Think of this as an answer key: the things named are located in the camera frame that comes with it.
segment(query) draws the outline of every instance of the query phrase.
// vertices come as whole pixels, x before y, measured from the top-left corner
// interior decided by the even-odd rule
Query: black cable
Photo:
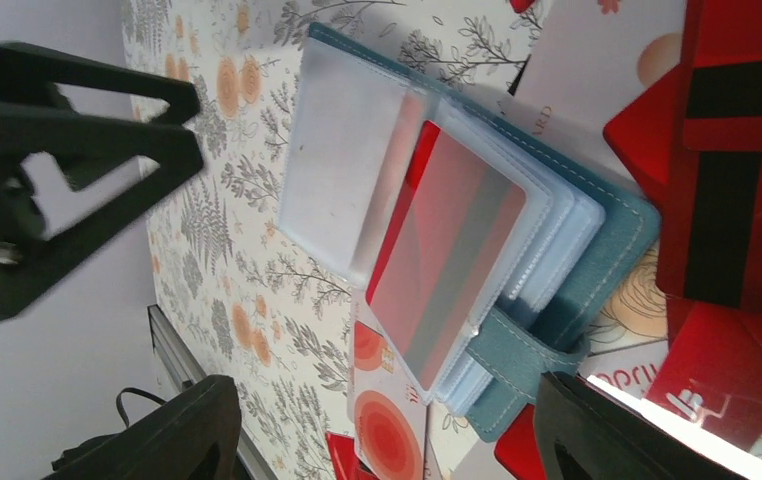
[[[119,416],[122,418],[122,422],[125,423],[125,428],[131,426],[131,421],[128,419],[128,412],[125,411],[125,406],[122,405],[123,393],[133,393],[134,395],[147,398],[158,405],[163,405],[166,403],[166,400],[163,400],[153,393],[146,392],[145,390],[140,390],[139,388],[134,387],[123,388],[122,391],[119,392],[119,395],[116,395],[116,411],[119,412]]]

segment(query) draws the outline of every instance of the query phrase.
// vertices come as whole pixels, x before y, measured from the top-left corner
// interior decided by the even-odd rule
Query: wallet strap
[[[498,439],[526,404],[534,403],[543,373],[574,374],[590,352],[590,342],[586,335],[581,335],[568,352],[559,352],[515,325],[494,307],[481,324],[478,335],[470,340],[466,352],[495,379],[467,414],[479,436],[489,442]],[[480,409],[492,414],[478,415]],[[478,418],[493,421],[485,425],[479,423]]]

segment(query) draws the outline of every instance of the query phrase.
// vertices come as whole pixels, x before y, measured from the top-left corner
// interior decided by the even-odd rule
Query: white stitching
[[[505,319],[503,319],[503,318],[502,318],[502,316],[501,316],[501,315],[496,315],[496,313],[495,313],[495,312],[491,312],[491,315],[492,315],[492,316],[494,316],[494,317],[496,317],[496,320],[498,320],[498,321],[499,321],[499,325],[501,325],[502,327],[504,327],[504,328],[505,328],[505,330],[507,330],[508,332],[510,332],[510,334],[511,334],[511,335],[513,335],[513,336],[514,336],[514,337],[515,337],[517,340],[519,340],[519,341],[521,341],[522,343],[524,343],[524,344],[525,344],[527,347],[529,347],[529,348],[533,349],[533,350],[534,350],[534,353],[536,353],[538,356],[540,356],[540,358],[542,358],[543,360],[545,360],[545,361],[547,361],[547,362],[550,362],[550,363],[557,363],[558,365],[566,365],[566,366],[574,366],[574,365],[578,365],[578,364],[580,364],[580,363],[581,363],[581,360],[580,360],[580,359],[579,359],[579,360],[577,360],[577,361],[574,361],[574,362],[564,362],[564,361],[558,360],[558,358],[557,358],[557,357],[558,357],[560,354],[559,354],[559,353],[557,353],[557,352],[555,352],[555,353],[554,353],[554,357],[550,357],[550,356],[548,356],[547,354],[545,354],[545,353],[543,353],[543,352],[542,352],[542,348],[543,348],[543,347],[545,347],[545,345],[542,345],[542,346],[540,346],[540,345],[536,345],[536,344],[534,344],[533,342],[531,342],[531,340],[529,340],[528,338],[526,338],[526,337],[523,337],[523,336],[519,335],[518,333],[516,333],[516,332],[514,331],[515,329],[512,329],[512,328],[510,327],[510,325],[508,325],[508,324],[507,324],[507,321],[506,321]]]
[[[328,32],[319,31],[318,34],[319,34],[319,36],[322,36],[322,37],[330,39],[332,42],[334,42],[337,45],[341,46],[345,50],[348,50],[352,54],[357,55],[358,57],[360,57],[360,58],[362,58],[362,59],[364,59],[366,61],[374,63],[375,65],[378,65],[382,69],[386,70],[388,68],[388,67],[385,67],[384,65],[380,64],[376,60],[374,60],[372,58],[369,58],[366,55],[364,55],[363,53],[355,50],[352,46],[347,45],[347,44],[343,43],[342,41],[340,41],[339,39],[331,36],[331,34],[329,34]],[[438,92],[437,89],[434,88],[433,86],[428,85],[427,83],[425,83],[425,82],[423,82],[423,81],[421,81],[419,79],[411,78],[409,80],[411,80],[412,82],[415,82],[415,83],[423,86],[424,88],[427,88],[428,90],[431,90],[431,91],[433,91],[435,93],[441,93],[441,92]],[[581,307],[581,310],[578,312],[578,314],[575,316],[575,318],[570,320],[567,323],[566,327],[564,327],[563,331],[561,331],[561,333],[558,335],[558,338],[556,339],[556,341],[559,341],[559,340],[563,339],[564,335],[566,335],[566,333],[569,331],[569,328],[573,325],[573,323],[576,320],[578,320],[579,318],[581,318],[581,316],[586,313],[587,309],[590,307],[590,304],[593,303],[593,298],[596,296],[596,294],[599,293],[599,290],[602,289],[602,287],[605,285],[605,283],[608,281],[608,279],[614,273],[614,271],[617,269],[617,267],[620,266],[620,264],[622,263],[623,259],[628,254],[628,251],[631,250],[631,247],[634,246],[634,243],[637,241],[638,237],[640,236],[640,232],[643,230],[645,219],[643,218],[642,215],[640,215],[640,212],[638,212],[637,210],[631,208],[631,206],[629,204],[627,204],[623,199],[617,198],[613,193],[611,193],[611,192],[603,189],[599,185],[596,185],[595,183],[591,182],[589,179],[585,178],[583,175],[579,174],[575,170],[571,169],[570,167],[568,167],[568,166],[562,164],[561,162],[557,161],[556,159],[552,158],[548,153],[543,152],[542,150],[539,150],[537,147],[531,145],[530,143],[526,142],[525,140],[523,140],[521,138],[518,138],[517,136],[515,136],[513,134],[513,132],[509,132],[509,131],[505,130],[504,128],[502,128],[499,125],[497,125],[493,120],[490,120],[486,116],[482,115],[481,113],[474,111],[468,105],[463,105],[463,108],[464,108],[464,110],[466,110],[470,114],[475,115],[476,117],[480,118],[481,120],[487,122],[489,125],[493,126],[493,128],[495,128],[495,129],[499,130],[500,132],[503,132],[504,134],[510,136],[511,138],[516,140],[517,142],[525,145],[526,147],[528,147],[531,150],[534,150],[535,152],[539,153],[543,157],[548,158],[550,161],[552,161],[552,163],[554,163],[554,164],[560,166],[561,168],[567,170],[569,173],[573,174],[574,176],[578,177],[582,181],[586,182],[591,187],[593,187],[593,188],[599,190],[600,192],[604,193],[605,195],[613,198],[614,200],[616,200],[617,202],[622,204],[626,209],[628,209],[631,213],[634,214],[634,216],[636,216],[638,218],[637,228],[634,231],[634,235],[632,235],[632,237],[631,237],[631,241],[629,241],[629,243],[626,244],[625,249],[623,249],[622,253],[620,253],[620,255],[617,257],[617,260],[614,262],[614,264],[611,266],[611,268],[607,271],[607,273],[602,277],[602,280],[599,281],[599,283],[596,285],[596,288],[594,288],[593,291],[590,293],[590,295],[588,295],[587,299],[585,300],[584,304]],[[508,413],[508,410],[510,410],[510,407],[513,405],[513,403],[515,401],[516,401],[516,398],[514,398],[508,404],[508,406],[505,407],[505,409],[502,411],[501,414],[499,414],[499,417],[496,419],[496,421],[493,423],[493,425],[489,429],[484,429],[483,427],[478,425],[478,423],[476,423],[476,422],[473,422],[473,424],[475,424],[476,426],[478,426],[479,428],[484,430],[485,433],[491,432],[496,427],[496,425],[498,425],[502,421],[502,418]]]
[[[475,355],[475,358],[477,358],[477,359],[481,360],[482,362],[484,362],[484,361],[485,361],[485,360],[484,360],[484,358],[483,358],[483,357],[482,357],[482,356],[481,356],[481,355],[480,355],[478,352],[472,352],[472,354],[473,354],[473,355]],[[508,385],[509,387],[511,387],[511,389],[513,389],[513,391],[514,391],[514,392],[516,392],[516,393],[517,393],[517,395],[521,395],[521,396],[523,396],[523,397],[526,397],[526,398],[528,398],[529,400],[531,400],[532,402],[534,401],[534,397],[533,397],[533,396],[531,396],[531,395],[529,395],[529,394],[527,394],[527,393],[523,392],[523,391],[522,391],[522,390],[520,390],[519,388],[517,388],[517,387],[513,386],[513,385],[510,383],[511,381],[510,381],[510,379],[508,379],[508,377],[506,377],[506,376],[502,375],[502,374],[501,374],[501,373],[499,373],[499,372],[496,372],[496,375],[497,375],[499,378],[501,378],[502,380],[504,380],[504,381],[507,383],[507,385]]]
[[[507,414],[508,414],[508,410],[510,410],[510,409],[511,409],[511,407],[513,406],[513,404],[514,404],[514,403],[516,403],[516,401],[517,401],[518,399],[519,399],[519,397],[518,397],[518,396],[514,396],[513,400],[511,400],[511,401],[510,401],[510,403],[508,403],[508,405],[505,407],[505,409],[504,409],[504,410],[502,410],[502,412],[501,412],[501,413],[499,413],[499,417],[498,417],[498,420],[496,420],[496,421],[493,423],[493,425],[492,425],[492,426],[490,426],[490,428],[484,428],[484,426],[483,426],[483,425],[481,425],[481,423],[479,423],[479,422],[478,422],[478,420],[470,420],[470,421],[469,421],[469,423],[471,423],[471,424],[475,425],[475,426],[476,426],[476,427],[478,427],[480,430],[482,430],[484,433],[490,433],[490,432],[492,432],[492,431],[493,431],[493,429],[495,429],[495,428],[496,428],[496,425],[498,425],[498,424],[499,424],[499,421],[500,421],[501,419],[503,419],[503,418],[505,417],[505,415],[507,415]]]

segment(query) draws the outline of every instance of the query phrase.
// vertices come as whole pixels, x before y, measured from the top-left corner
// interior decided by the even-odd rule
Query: black stripe
[[[693,70],[686,117],[762,117],[762,61]]]
[[[740,306],[761,157],[754,152],[699,155],[685,298]]]

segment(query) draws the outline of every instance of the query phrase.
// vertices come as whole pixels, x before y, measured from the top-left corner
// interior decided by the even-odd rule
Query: red and white card
[[[362,295],[353,295],[355,454],[380,478],[421,480],[428,407],[377,325]]]
[[[366,291],[421,392],[436,387],[463,348],[470,316],[487,307],[485,283],[494,281],[525,204],[520,186],[433,122],[423,124]]]

